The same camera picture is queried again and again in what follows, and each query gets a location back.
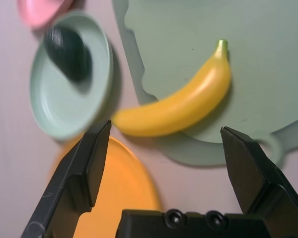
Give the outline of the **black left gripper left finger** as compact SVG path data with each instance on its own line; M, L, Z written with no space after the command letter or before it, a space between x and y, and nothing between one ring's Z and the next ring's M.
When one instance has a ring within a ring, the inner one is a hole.
M111 121L90 128L61 159L23 233L23 238L72 238L83 213L96 204Z

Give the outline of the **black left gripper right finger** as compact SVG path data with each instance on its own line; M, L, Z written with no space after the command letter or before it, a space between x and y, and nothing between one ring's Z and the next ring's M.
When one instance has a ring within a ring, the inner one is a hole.
M248 135L221 128L228 176L245 215L262 219L273 238L298 238L298 194Z

